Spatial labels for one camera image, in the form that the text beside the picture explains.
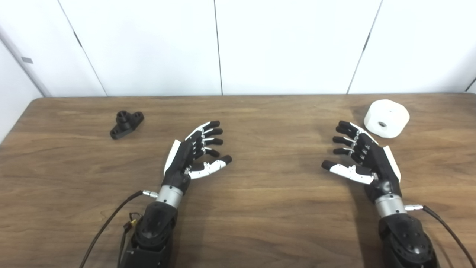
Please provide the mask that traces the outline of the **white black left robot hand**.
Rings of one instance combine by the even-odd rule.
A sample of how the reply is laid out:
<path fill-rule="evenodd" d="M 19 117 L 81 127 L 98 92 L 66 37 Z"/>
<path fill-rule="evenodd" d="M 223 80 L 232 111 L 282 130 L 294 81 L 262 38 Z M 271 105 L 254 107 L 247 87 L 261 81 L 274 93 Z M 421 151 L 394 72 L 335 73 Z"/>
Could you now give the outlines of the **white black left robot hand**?
<path fill-rule="evenodd" d="M 183 194 L 194 179 L 211 175 L 232 162 L 232 157 L 221 157 L 211 145 L 222 145 L 217 138 L 223 134 L 220 121 L 209 121 L 195 128 L 184 140 L 175 140 L 165 162 L 162 186 L 175 188 Z"/>

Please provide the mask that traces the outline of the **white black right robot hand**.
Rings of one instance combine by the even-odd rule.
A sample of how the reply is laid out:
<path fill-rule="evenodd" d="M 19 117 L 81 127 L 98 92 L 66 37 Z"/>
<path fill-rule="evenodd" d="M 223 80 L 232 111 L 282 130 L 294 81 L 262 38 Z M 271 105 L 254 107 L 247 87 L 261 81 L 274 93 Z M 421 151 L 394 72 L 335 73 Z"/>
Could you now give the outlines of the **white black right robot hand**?
<path fill-rule="evenodd" d="M 345 147 L 335 148 L 333 154 L 349 156 L 355 163 L 344 166 L 325 160 L 323 169 L 364 184 L 371 202 L 383 196 L 403 197 L 401 173 L 389 146 L 380 146 L 366 130 L 351 122 L 339 121 L 335 130 L 344 136 L 334 136 L 332 141 Z"/>

